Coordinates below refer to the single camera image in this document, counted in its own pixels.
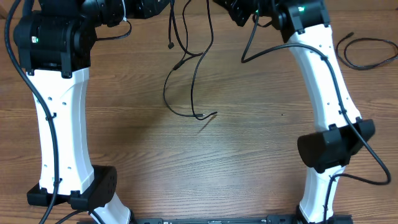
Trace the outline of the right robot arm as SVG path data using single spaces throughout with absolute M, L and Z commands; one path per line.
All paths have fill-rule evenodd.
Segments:
M 307 166 L 303 198 L 296 223 L 352 223 L 335 215 L 333 199 L 338 180 L 350 159 L 375 132 L 363 120 L 341 74 L 333 48 L 330 17 L 323 1 L 229 1 L 225 8 L 238 26 L 251 16 L 271 17 L 284 47 L 290 49 L 303 75 L 313 107 L 315 132 L 300 136 L 298 153 Z

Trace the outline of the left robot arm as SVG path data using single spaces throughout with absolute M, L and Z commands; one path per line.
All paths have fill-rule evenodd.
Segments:
M 34 94 L 42 170 L 27 193 L 30 205 L 69 203 L 98 223 L 133 223 L 116 194 L 113 166 L 94 166 L 86 138 L 85 99 L 96 28 L 160 14 L 167 1 L 41 1 L 7 33 L 18 48 L 12 61 Z

